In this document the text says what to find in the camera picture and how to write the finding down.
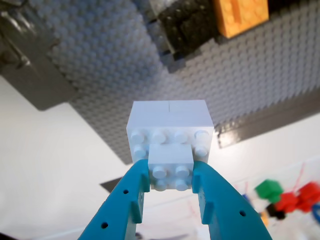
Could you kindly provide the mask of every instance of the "white lego brick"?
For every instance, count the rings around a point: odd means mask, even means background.
[[[185,191],[191,187],[194,159],[190,144],[151,144],[149,149],[151,188]]]
[[[214,125],[204,100],[135,101],[126,127],[132,161],[149,158],[150,144],[190,144],[208,162]]]

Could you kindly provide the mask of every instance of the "red lego brick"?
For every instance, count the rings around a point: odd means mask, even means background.
[[[308,213],[312,206],[320,201],[320,186],[316,182],[309,182],[299,190],[297,208]]]
[[[314,203],[312,203],[311,201],[300,201],[297,204],[297,209],[300,209],[302,212],[304,213],[308,213],[312,210],[312,206],[314,205]]]
[[[320,186],[316,182],[309,182],[299,190],[299,199],[304,202],[309,200],[314,204],[320,201]]]
[[[298,204],[298,198],[293,192],[281,194],[281,200],[275,204],[277,211],[284,211],[285,213],[293,212]]]

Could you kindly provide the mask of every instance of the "blue lego piece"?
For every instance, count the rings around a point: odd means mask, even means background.
[[[137,161],[102,204],[78,240],[134,240],[150,191],[148,160]]]
[[[205,162],[194,161],[192,191],[212,240],[272,240],[248,201]]]
[[[315,204],[312,206],[312,215],[318,224],[320,224],[320,204]]]

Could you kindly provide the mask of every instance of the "gray lego baseplate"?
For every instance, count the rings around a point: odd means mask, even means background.
[[[133,101],[205,99],[221,125],[320,87],[320,0],[222,45],[212,39],[172,74],[130,0],[30,3],[60,39],[49,57],[78,89],[71,105],[126,164]]]

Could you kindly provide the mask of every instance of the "yellow lego piece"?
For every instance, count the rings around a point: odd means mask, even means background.
[[[264,225],[268,227],[268,224],[269,224],[268,214],[265,211],[263,211],[260,213],[260,216]]]
[[[231,38],[269,19],[268,0],[213,0],[217,27]]]

